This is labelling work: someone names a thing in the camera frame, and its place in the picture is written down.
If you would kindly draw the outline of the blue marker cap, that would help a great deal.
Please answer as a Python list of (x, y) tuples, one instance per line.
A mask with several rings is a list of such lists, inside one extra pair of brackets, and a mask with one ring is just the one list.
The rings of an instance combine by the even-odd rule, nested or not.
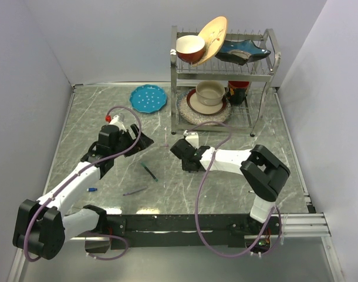
[(98, 189), (95, 187), (90, 187), (87, 189), (88, 192), (96, 192)]

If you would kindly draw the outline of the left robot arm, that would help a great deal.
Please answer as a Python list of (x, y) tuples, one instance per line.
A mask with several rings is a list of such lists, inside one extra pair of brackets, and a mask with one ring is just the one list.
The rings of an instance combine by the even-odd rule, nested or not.
[(115, 158), (135, 155), (153, 143), (135, 124), (130, 129), (104, 125), (70, 175), (37, 200), (21, 203), (12, 244), (23, 250), (29, 262), (53, 259), (65, 242), (85, 232), (120, 240), (127, 249), (126, 239), (111, 234), (104, 209), (87, 205), (70, 216), (67, 212), (82, 193), (106, 175)]

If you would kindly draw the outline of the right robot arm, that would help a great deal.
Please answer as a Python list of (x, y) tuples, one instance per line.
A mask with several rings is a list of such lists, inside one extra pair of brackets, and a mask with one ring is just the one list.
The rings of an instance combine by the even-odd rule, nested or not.
[(261, 234), (269, 226), (268, 214), (286, 184), (291, 171), (264, 145), (251, 150), (223, 150), (210, 146), (196, 148), (182, 138), (170, 148), (187, 172), (220, 171), (242, 175), (255, 193), (248, 219), (251, 232)]

